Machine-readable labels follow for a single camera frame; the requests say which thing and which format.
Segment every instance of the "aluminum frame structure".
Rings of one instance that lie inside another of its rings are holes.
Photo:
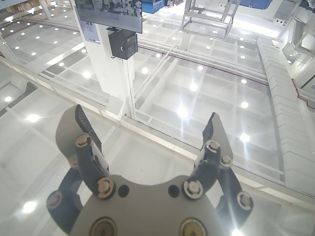
[[[223,12],[200,8],[196,1],[187,0],[186,2],[181,26],[182,31],[225,41],[232,28],[233,19],[241,0],[236,1],[234,8],[231,8],[233,0],[228,0]]]

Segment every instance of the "robot arm camera view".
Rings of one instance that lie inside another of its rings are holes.
[[[101,141],[80,105],[65,111],[56,131],[57,145],[70,170],[47,208],[70,236],[227,236],[253,209],[232,171],[233,153],[219,116],[203,131],[204,144],[190,177],[158,185],[139,185],[110,175]],[[205,193],[218,179],[223,196],[215,209]],[[82,181],[92,191],[83,207]]]

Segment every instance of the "ceiling light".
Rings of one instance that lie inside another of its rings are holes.
[[[242,102],[241,103],[241,107],[246,109],[248,107],[248,103],[247,102]]]
[[[83,76],[84,76],[85,78],[90,78],[90,77],[91,77],[91,73],[90,73],[90,72],[84,72],[84,73],[83,73]]]
[[[187,110],[184,107],[180,107],[177,110],[177,114],[180,118],[185,118],[187,116]]]
[[[146,67],[144,67],[141,71],[143,74],[147,74],[149,70]]]
[[[232,232],[232,236],[244,236],[244,235],[241,233],[241,231],[239,231],[239,230],[234,230],[234,231]]]
[[[38,121],[38,119],[39,119],[39,116],[36,115],[36,114],[31,114],[31,115],[29,115],[29,116],[27,117],[27,120],[28,120],[29,122],[36,122],[36,121]]]
[[[247,134],[245,134],[245,133],[243,133],[239,138],[243,142],[248,142],[250,140],[250,137]]]
[[[35,202],[27,202],[25,203],[25,205],[23,206],[23,212],[24,213],[30,213],[32,211],[34,211],[36,207],[36,203]]]
[[[192,84],[189,87],[189,89],[192,90],[192,91],[196,91],[197,88],[198,88],[198,86],[194,82],[192,82]]]
[[[12,21],[12,20],[13,20],[13,17],[10,16],[10,17],[8,17],[8,18],[5,18],[5,20],[6,20],[6,21]]]

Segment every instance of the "white column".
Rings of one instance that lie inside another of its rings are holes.
[[[46,1],[45,0],[39,0],[39,3],[40,3],[40,5],[41,5],[41,7],[42,7],[42,9],[44,11],[44,14],[45,14],[46,18],[48,20],[51,20],[52,18],[51,18],[50,12],[48,10]]]

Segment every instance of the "recessed light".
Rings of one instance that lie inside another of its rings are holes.
[[[247,134],[245,134],[245,133],[243,133],[239,138],[243,142],[248,142],[250,140],[250,137]]]
[[[192,91],[196,91],[198,88],[198,86],[195,84],[195,83],[191,83],[189,89],[192,90]]]
[[[143,74],[147,74],[149,70],[146,67],[144,67],[141,71]]]
[[[23,206],[23,212],[24,213],[30,213],[30,212],[35,210],[35,207],[36,207],[36,203],[35,202],[33,202],[33,201],[27,202]]]
[[[177,114],[180,118],[185,118],[187,116],[187,110],[184,107],[180,107],[177,110]]]
[[[29,115],[29,116],[27,117],[27,120],[28,120],[29,122],[36,122],[36,121],[38,121],[38,119],[39,119],[39,116],[36,115],[36,114],[31,114],[31,115]]]
[[[242,102],[241,103],[241,107],[246,109],[248,107],[248,103],[247,102]]]
[[[83,73],[83,76],[84,76],[85,78],[90,78],[90,77],[91,77],[91,73],[90,73],[90,72],[84,72],[84,73]]]

